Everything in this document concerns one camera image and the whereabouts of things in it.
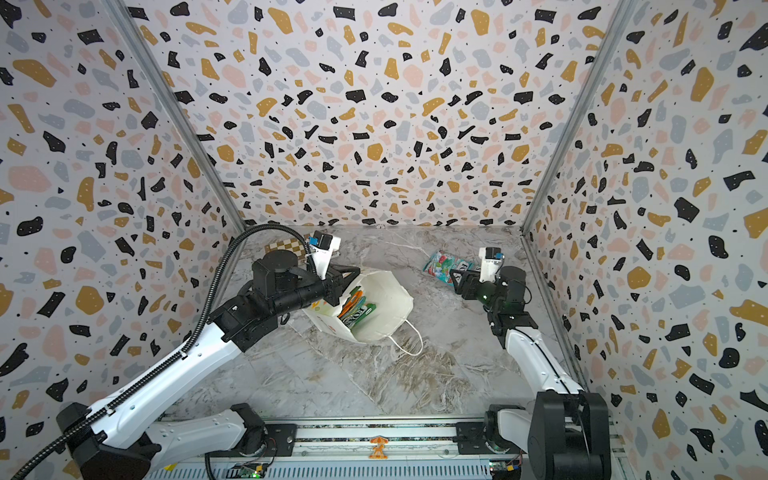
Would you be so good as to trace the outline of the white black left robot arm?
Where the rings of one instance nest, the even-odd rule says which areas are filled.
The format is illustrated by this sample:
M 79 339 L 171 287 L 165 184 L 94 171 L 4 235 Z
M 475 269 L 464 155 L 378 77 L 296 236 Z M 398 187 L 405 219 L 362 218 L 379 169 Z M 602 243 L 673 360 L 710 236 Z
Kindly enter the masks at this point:
M 320 273 L 300 267 L 291 251 L 275 250 L 252 265 L 252 279 L 219 306 L 197 339 L 150 372 L 90 407 L 75 403 L 57 417 L 65 444 L 85 479 L 142 479 L 150 472 L 211 452 L 271 454 L 261 417 L 240 403 L 208 417 L 160 424 L 170 405 L 221 366 L 276 330 L 281 318 L 323 300 L 333 307 L 359 276 L 322 253 Z

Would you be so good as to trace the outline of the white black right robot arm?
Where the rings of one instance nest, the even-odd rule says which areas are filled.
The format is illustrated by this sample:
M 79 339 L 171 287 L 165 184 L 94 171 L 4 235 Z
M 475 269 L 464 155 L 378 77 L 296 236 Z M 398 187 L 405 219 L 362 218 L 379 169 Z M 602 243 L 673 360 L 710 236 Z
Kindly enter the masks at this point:
M 470 436 L 481 438 L 486 450 L 517 455 L 493 467 L 493 476 L 513 479 L 529 467 L 538 479 L 611 478 L 607 404 L 579 385 L 546 346 L 526 310 L 525 271 L 486 261 L 479 270 L 453 269 L 450 276 L 457 295 L 483 306 L 492 334 L 535 395 L 531 412 L 490 406 L 482 430 Z

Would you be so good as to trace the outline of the teal Fox's candy packet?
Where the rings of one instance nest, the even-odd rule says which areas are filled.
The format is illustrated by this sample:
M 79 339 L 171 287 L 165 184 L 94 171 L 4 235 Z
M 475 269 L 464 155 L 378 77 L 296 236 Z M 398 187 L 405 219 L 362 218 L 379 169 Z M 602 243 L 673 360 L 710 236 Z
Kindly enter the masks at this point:
M 453 284 L 452 270 L 467 271 L 474 267 L 474 263 L 453 254 L 436 251 L 427 261 L 423 272 L 446 284 Z

